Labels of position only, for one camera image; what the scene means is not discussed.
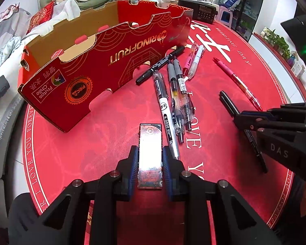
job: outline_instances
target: black marker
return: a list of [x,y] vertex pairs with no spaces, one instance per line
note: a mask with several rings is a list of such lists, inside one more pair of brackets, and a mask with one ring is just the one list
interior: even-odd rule
[[185,47],[180,46],[177,47],[172,53],[168,54],[161,60],[159,60],[156,64],[154,64],[149,70],[147,70],[144,74],[142,74],[139,78],[136,79],[136,85],[141,85],[143,82],[145,82],[147,79],[149,79],[153,72],[156,70],[159,70],[163,65],[165,65],[168,61],[170,61],[173,57],[178,56],[184,51]]
[[[240,114],[236,105],[232,102],[232,100],[229,98],[227,93],[225,93],[224,91],[221,91],[219,96],[220,96],[220,100],[221,100],[222,104],[227,109],[227,111],[229,112],[229,114],[232,118],[234,118],[234,117],[236,117],[236,115]],[[266,163],[265,163],[265,160],[264,160],[262,154],[260,153],[260,151],[257,148],[257,144],[255,142],[255,139],[254,139],[253,135],[252,135],[252,132],[250,130],[244,130],[244,133],[245,133],[248,141],[250,142],[251,146],[254,149],[254,153],[255,153],[258,161],[260,162],[260,165],[261,165],[261,168],[262,168],[263,172],[268,173],[268,167],[266,166]]]

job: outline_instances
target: black radio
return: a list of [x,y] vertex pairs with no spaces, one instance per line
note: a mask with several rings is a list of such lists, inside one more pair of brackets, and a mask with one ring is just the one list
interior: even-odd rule
[[212,24],[218,11],[213,5],[193,0],[179,0],[178,5],[193,9],[193,20]]

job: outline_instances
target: red table mat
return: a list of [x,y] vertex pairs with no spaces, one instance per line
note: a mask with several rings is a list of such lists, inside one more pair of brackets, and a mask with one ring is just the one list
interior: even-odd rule
[[[204,42],[207,50],[194,78],[186,82],[196,118],[193,130],[186,132],[185,143],[180,145],[180,159],[187,170],[205,180],[228,180],[272,227],[288,197],[293,174],[267,156],[269,172],[261,172],[250,144],[219,101],[219,92],[224,90],[240,111],[255,109],[212,58],[228,65],[264,110],[286,103],[285,97],[264,60],[234,31],[218,22],[209,29],[195,25],[191,28],[187,43]],[[181,65],[188,53],[186,48],[179,56]],[[115,93],[105,91],[93,100],[91,112],[68,133],[28,107],[24,167],[39,213],[72,180],[95,180],[115,169],[118,160],[128,156],[131,145],[138,145],[140,123],[162,123],[153,80],[141,86],[135,84],[147,68],[143,65],[135,70],[134,79]],[[166,66],[161,72],[167,78]],[[167,145],[164,130],[162,136],[163,145]],[[183,204],[168,203],[164,191],[136,190],[130,203],[118,203],[118,243],[182,244],[182,208]]]

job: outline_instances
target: pink pen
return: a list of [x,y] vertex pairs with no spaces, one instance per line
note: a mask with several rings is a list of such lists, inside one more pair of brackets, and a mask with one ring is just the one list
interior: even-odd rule
[[246,85],[239,79],[238,76],[234,74],[234,72],[228,66],[226,66],[223,62],[221,62],[217,58],[213,58],[213,62],[215,62],[216,65],[219,66],[222,69],[222,71],[224,71],[226,75],[229,76],[232,79],[232,81],[235,82],[237,86],[239,86],[242,92],[244,92],[244,94],[248,97],[249,101],[258,111],[263,111],[257,98],[254,97],[253,93],[249,91],[248,87],[246,87]]
[[194,42],[193,45],[192,45],[191,51],[190,51],[190,53],[188,55],[188,58],[186,60],[186,63],[184,65],[184,68],[182,70],[182,75],[183,76],[187,76],[188,75],[189,68],[192,65],[193,58],[195,56],[195,52],[196,52],[197,49],[198,49],[198,44],[196,42]]

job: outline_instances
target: red cardboard box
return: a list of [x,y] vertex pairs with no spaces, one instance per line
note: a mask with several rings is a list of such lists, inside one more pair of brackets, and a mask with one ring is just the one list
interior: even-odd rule
[[115,92],[141,64],[152,65],[168,49],[185,46],[192,15],[192,9],[159,8],[150,1],[121,0],[85,10],[25,46],[18,92],[67,132],[90,112],[90,102],[100,93]]

